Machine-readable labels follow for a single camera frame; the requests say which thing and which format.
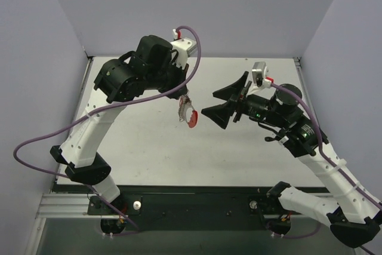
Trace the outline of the red round key tag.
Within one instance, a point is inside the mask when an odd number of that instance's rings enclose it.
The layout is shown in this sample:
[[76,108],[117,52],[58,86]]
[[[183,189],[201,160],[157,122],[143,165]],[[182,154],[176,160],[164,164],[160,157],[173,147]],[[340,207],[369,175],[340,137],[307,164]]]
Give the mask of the red round key tag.
[[196,110],[192,110],[190,117],[187,121],[187,125],[189,128],[195,128],[198,123],[198,112]]

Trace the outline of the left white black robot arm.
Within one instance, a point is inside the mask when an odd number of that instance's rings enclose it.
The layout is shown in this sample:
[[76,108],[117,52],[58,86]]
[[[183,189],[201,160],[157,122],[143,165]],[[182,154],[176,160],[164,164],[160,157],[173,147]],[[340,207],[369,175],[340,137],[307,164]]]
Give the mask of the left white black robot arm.
[[98,148],[127,102],[146,90],[165,93],[184,82],[188,58],[197,45],[179,33],[176,37],[168,42],[155,35],[144,36],[136,50],[107,61],[94,80],[82,113],[84,121],[50,150],[55,161],[66,166],[65,174],[71,181],[90,185],[103,197],[101,207],[109,214],[121,210],[122,197]]

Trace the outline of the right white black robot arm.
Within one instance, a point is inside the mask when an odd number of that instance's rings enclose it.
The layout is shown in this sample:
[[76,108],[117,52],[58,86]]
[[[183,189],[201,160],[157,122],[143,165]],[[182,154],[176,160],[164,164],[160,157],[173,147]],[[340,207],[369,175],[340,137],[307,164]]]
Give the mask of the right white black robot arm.
[[278,142],[309,168],[331,194],[330,199],[305,193],[279,182],[267,197],[281,210],[305,215],[327,227],[344,245],[359,248],[372,241],[381,229],[381,201],[370,194],[336,154],[312,111],[294,85],[276,85],[271,78],[257,78],[260,88],[274,88],[269,99],[250,93],[251,82],[243,74],[213,96],[222,104],[206,107],[202,114],[226,128],[230,121],[247,116],[272,132],[267,142]]

